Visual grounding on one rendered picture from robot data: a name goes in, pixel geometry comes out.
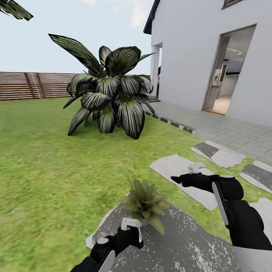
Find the insectifuge atomizer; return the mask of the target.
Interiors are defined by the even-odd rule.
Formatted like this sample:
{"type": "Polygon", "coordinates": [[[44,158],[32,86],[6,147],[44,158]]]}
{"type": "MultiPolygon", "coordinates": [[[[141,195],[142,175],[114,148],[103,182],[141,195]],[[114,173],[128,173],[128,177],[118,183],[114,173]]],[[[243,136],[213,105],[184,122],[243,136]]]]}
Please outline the insectifuge atomizer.
{"type": "Polygon", "coordinates": [[[139,245],[138,245],[138,249],[142,249],[144,246],[144,243],[143,243],[143,239],[142,239],[142,235],[141,235],[141,232],[139,230],[139,245]]]}

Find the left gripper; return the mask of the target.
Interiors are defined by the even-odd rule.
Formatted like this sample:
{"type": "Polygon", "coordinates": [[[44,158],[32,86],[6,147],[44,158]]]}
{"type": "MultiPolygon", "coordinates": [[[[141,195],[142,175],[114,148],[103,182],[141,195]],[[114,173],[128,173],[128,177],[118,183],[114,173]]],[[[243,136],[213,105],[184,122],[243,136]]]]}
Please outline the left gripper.
{"type": "Polygon", "coordinates": [[[117,234],[121,235],[123,241],[123,250],[125,250],[129,245],[138,246],[139,245],[139,229],[131,228],[130,230],[123,231],[121,226],[117,228],[117,234]]]}

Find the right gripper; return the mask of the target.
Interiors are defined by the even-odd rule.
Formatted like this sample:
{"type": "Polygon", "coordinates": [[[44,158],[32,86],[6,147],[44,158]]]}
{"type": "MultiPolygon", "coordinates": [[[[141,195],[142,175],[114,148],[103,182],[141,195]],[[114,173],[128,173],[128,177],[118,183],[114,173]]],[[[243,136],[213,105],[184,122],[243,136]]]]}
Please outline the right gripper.
{"type": "MultiPolygon", "coordinates": [[[[205,176],[204,174],[200,173],[192,173],[192,174],[184,174],[180,177],[178,176],[171,176],[171,179],[178,184],[182,184],[184,187],[193,186],[198,189],[201,188],[201,178],[205,176]]],[[[202,189],[203,190],[203,189],[202,189]]]]}

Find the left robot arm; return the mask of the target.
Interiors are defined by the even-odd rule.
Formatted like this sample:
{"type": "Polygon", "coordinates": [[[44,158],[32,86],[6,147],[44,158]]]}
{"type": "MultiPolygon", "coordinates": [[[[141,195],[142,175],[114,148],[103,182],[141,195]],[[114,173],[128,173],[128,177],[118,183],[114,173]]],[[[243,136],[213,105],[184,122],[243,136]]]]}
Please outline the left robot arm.
{"type": "Polygon", "coordinates": [[[90,256],[85,257],[70,272],[108,272],[119,253],[129,245],[136,247],[139,245],[139,228],[141,226],[142,223],[139,220],[123,218],[121,226],[117,228],[117,234],[98,239],[90,256]]]}

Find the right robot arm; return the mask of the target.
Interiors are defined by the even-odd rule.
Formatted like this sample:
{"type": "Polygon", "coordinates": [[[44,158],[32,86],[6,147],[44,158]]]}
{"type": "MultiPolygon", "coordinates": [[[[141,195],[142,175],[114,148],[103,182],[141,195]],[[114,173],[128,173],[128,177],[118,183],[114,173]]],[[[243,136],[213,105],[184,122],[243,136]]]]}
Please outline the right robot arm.
{"type": "Polygon", "coordinates": [[[203,162],[191,163],[190,173],[171,176],[184,187],[193,186],[214,193],[221,216],[235,250],[240,272],[272,272],[272,243],[263,232],[264,223],[244,197],[241,183],[231,175],[204,175],[203,162]]]}

